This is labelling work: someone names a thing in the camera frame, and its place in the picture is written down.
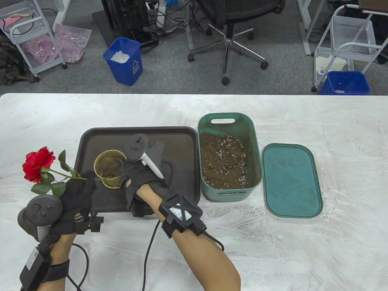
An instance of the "dark gray tray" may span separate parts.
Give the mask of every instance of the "dark gray tray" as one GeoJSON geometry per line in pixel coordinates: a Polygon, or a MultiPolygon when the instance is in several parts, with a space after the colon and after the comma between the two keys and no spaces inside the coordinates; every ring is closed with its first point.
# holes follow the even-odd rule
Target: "dark gray tray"
{"type": "MultiPolygon", "coordinates": [[[[160,141],[164,144],[162,159],[174,164],[174,178],[171,192],[181,192],[195,203],[201,197],[198,134],[187,126],[178,127],[116,127],[92,128],[80,140],[75,170],[81,173],[93,170],[96,157],[108,149],[126,153],[128,137],[144,133],[150,144],[160,141]]],[[[123,189],[109,189],[101,181],[92,198],[92,212],[126,212],[127,201],[123,189]]],[[[146,215],[153,214],[151,208],[146,215]]]]}

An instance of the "hand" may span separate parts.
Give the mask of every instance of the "hand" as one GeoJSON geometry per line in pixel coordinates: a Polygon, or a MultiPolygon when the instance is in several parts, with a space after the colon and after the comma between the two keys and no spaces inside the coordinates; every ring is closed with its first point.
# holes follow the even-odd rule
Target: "hand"
{"type": "Polygon", "coordinates": [[[162,174],[164,180],[158,178],[154,172],[148,167],[144,166],[141,161],[131,162],[127,161],[121,173],[120,186],[126,187],[127,210],[130,211],[133,199],[142,201],[136,194],[140,187],[148,184],[151,189],[160,197],[167,197],[170,193],[173,166],[170,163],[162,162],[162,174]]]}
{"type": "Polygon", "coordinates": [[[97,189],[95,173],[86,171],[81,177],[87,180],[71,179],[66,183],[65,193],[59,198],[62,202],[62,215],[51,226],[49,234],[62,235],[76,233],[76,223],[84,221],[92,208],[92,196],[97,189]]]}

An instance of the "gray carpet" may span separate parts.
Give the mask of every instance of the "gray carpet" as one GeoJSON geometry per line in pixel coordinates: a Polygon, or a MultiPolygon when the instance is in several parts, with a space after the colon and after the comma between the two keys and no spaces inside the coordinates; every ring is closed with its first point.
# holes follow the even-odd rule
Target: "gray carpet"
{"type": "MultiPolygon", "coordinates": [[[[41,7],[52,7],[42,0],[41,7]]],[[[198,54],[187,61],[185,34],[163,39],[159,46],[142,56],[144,72],[136,84],[127,87],[117,83],[102,54],[107,49],[94,24],[92,13],[102,10],[100,0],[72,0],[65,24],[93,30],[84,55],[78,63],[60,66],[40,74],[40,83],[20,82],[0,86],[0,95],[8,92],[32,93],[149,93],[149,94],[311,94],[314,59],[304,53],[298,22],[300,14],[295,0],[289,0],[282,14],[269,14],[236,25],[236,32],[254,27],[255,39],[240,41],[266,57],[270,66],[260,69],[260,62],[232,52],[228,77],[221,84],[224,48],[198,54]]],[[[219,38],[193,32],[195,45],[219,38]]],[[[366,78],[374,95],[388,95],[388,66],[373,64],[366,78]]]]}

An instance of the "green plastic container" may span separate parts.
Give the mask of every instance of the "green plastic container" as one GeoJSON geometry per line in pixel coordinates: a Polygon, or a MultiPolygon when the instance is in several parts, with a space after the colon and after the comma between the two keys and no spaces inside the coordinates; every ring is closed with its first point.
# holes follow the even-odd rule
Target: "green plastic container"
{"type": "Polygon", "coordinates": [[[203,195],[212,202],[232,202],[240,201],[248,197],[253,189],[262,180],[262,166],[260,162],[260,151],[257,144],[255,125],[252,120],[242,113],[210,113],[203,116],[198,122],[199,135],[199,159],[201,166],[201,188],[203,195]],[[249,188],[218,190],[206,184],[202,176],[201,163],[201,135],[212,133],[215,135],[230,135],[240,139],[244,146],[248,168],[249,188]]]}
{"type": "Polygon", "coordinates": [[[313,218],[323,209],[311,151],[299,144],[269,144],[263,150],[264,192],[276,216],[313,218]]]}

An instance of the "red rose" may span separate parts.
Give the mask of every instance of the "red rose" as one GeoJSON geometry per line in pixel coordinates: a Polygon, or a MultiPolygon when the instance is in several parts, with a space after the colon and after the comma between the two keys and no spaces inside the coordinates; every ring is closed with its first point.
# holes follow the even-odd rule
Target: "red rose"
{"type": "Polygon", "coordinates": [[[49,152],[47,147],[41,148],[38,152],[29,153],[23,164],[23,171],[26,173],[24,178],[30,182],[40,183],[42,167],[49,168],[54,160],[54,152],[49,152]]]}

